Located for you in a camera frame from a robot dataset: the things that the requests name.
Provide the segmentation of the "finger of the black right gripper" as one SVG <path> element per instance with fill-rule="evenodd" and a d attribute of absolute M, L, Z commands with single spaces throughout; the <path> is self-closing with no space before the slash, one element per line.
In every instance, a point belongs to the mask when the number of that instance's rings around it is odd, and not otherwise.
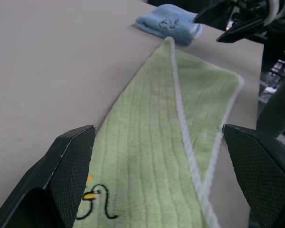
<path fill-rule="evenodd" d="M 263 30 L 264 21 L 265 19 L 251 19 L 233 25 L 229 30 L 217 38 L 217 42 L 237 42 L 258 33 Z"/>
<path fill-rule="evenodd" d="M 237 0 L 222 0 L 203 9 L 194 18 L 194 23 L 212 23 L 216 20 L 228 22 L 237 5 Z"/>

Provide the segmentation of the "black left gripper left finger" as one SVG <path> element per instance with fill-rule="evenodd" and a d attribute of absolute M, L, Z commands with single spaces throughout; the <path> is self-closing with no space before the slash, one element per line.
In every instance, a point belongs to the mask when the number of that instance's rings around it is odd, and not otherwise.
<path fill-rule="evenodd" d="M 94 125 L 57 137 L 0 208 L 0 228 L 71 228 L 83 196 Z"/>

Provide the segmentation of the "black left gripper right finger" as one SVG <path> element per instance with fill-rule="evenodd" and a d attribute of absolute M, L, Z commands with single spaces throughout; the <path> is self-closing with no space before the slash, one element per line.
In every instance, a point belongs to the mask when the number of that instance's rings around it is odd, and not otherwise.
<path fill-rule="evenodd" d="M 274 137 L 225 124 L 237 182 L 261 228 L 285 228 L 285 147 Z"/>

